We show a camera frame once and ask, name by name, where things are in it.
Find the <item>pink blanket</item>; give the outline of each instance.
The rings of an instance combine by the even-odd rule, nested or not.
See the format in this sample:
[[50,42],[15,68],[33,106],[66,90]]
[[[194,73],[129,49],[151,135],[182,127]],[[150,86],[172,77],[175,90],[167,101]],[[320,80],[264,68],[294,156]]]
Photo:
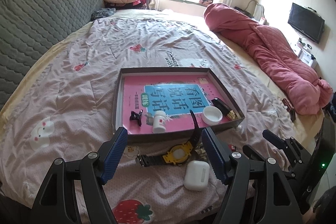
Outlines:
[[284,91],[297,113],[316,114],[330,101],[332,88],[292,51],[283,33],[260,25],[221,3],[204,11],[209,29],[241,46]]

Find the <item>headboard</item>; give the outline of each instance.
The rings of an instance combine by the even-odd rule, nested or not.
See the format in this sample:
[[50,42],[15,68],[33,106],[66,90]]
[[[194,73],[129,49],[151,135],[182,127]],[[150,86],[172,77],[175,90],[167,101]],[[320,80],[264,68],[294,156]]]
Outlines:
[[34,63],[103,0],[0,0],[0,110]]

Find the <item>blue gripper pad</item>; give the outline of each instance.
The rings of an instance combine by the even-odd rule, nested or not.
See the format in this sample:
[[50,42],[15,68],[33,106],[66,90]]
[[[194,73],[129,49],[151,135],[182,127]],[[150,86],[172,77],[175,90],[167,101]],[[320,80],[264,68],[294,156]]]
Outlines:
[[113,138],[110,141],[103,143],[98,150],[101,159],[104,161],[103,171],[100,177],[102,185],[105,185],[110,179],[113,178],[121,156],[123,155],[123,152],[127,146],[127,138],[127,130],[123,127],[120,127],[114,134]]
[[224,173],[225,163],[206,128],[202,130],[202,143],[210,160],[212,169],[215,172],[216,178],[224,183],[226,180],[226,175]]

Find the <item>wall-mounted television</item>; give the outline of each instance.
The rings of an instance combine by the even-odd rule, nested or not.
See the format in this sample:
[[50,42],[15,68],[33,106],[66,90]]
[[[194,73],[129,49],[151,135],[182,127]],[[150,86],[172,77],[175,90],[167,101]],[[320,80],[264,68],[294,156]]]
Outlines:
[[313,11],[293,3],[288,24],[310,40],[320,42],[324,31],[324,19]]

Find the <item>metal screw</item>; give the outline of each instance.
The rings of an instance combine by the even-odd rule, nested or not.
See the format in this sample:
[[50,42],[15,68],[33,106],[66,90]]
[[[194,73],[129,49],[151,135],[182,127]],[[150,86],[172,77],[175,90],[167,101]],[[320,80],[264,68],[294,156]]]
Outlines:
[[97,158],[98,154],[96,152],[91,152],[88,154],[88,158],[89,159],[95,159]]
[[242,155],[241,155],[241,153],[239,153],[239,152],[233,152],[233,153],[232,153],[232,157],[234,157],[234,158],[236,158],[236,159],[239,159],[241,156],[242,156]]
[[273,158],[268,158],[267,161],[270,163],[270,164],[275,164],[277,161]]
[[55,159],[54,164],[60,165],[63,162],[61,158]]

